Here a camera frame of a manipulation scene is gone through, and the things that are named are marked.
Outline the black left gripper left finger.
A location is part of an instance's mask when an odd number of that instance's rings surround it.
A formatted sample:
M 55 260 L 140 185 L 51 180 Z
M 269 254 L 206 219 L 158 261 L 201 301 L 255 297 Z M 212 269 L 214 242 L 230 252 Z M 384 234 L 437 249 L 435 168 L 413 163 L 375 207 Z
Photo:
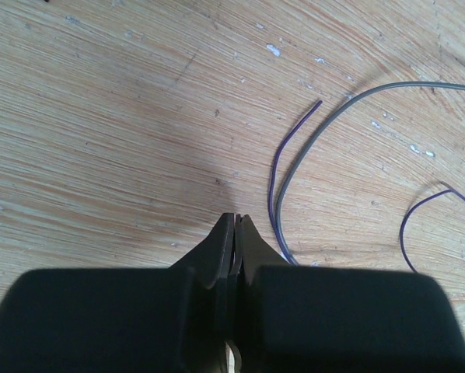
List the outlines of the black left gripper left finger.
M 49 268 L 0 304 L 0 372 L 225 372 L 234 217 L 167 268 Z

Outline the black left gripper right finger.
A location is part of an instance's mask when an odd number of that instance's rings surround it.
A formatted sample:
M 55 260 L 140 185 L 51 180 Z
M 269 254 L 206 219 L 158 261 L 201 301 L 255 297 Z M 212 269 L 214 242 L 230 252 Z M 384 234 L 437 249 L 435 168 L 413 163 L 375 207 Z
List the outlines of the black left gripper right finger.
M 286 263 L 248 216 L 235 344 L 244 372 L 465 372 L 465 340 L 423 274 Z

